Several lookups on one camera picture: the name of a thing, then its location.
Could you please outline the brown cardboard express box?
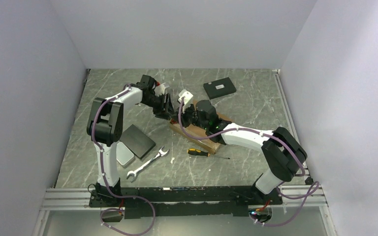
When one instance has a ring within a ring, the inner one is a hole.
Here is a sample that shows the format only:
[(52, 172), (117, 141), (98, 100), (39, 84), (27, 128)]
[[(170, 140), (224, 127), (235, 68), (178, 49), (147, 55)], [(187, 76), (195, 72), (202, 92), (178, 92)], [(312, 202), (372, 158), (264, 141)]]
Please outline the brown cardboard express box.
[(221, 145), (224, 145), (221, 135), (209, 138), (231, 124), (233, 121), (216, 111), (210, 100), (194, 100), (188, 109), (196, 111), (196, 123), (183, 128), (180, 124), (180, 114), (173, 116), (169, 127), (184, 136), (190, 142), (215, 154)]

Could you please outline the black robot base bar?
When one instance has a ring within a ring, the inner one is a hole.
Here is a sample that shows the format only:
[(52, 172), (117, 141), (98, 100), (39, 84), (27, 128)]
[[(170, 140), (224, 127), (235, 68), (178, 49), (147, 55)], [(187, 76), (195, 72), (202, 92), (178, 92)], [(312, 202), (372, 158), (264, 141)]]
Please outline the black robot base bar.
[(151, 216), (220, 215), (247, 216), (249, 210), (264, 205), (281, 205), (276, 190), (263, 195), (251, 186), (203, 187), (123, 187), (119, 197), (100, 195), (91, 190), (89, 207), (123, 206), (125, 219)]

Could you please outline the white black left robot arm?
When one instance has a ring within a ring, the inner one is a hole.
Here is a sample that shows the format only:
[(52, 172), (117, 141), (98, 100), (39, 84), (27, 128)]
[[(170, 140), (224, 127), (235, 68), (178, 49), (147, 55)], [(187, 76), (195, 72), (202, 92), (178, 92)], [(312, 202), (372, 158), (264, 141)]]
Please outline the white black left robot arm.
[(135, 84), (127, 84), (119, 93), (93, 100), (86, 131), (97, 153), (98, 179), (96, 192), (107, 205), (121, 202), (120, 175), (117, 170), (117, 144), (123, 133), (124, 113), (134, 105), (144, 104), (153, 109), (157, 118), (170, 120), (175, 113), (169, 84), (143, 75)]

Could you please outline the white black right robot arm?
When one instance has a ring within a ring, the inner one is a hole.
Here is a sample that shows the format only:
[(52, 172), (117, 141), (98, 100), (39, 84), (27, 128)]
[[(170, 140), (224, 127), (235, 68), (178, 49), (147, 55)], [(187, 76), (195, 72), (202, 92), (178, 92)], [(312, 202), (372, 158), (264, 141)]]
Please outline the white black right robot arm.
[(223, 145), (236, 145), (262, 151), (268, 169), (253, 184), (252, 199), (263, 204), (270, 199), (271, 192), (279, 185), (290, 182), (294, 177), (305, 175), (303, 166), (307, 159), (305, 150), (284, 127), (276, 130), (259, 130), (237, 125), (218, 116), (215, 107), (208, 100), (193, 104), (188, 96), (179, 98), (175, 120), (185, 135), (195, 139), (186, 131), (193, 125), (202, 128), (205, 136)]

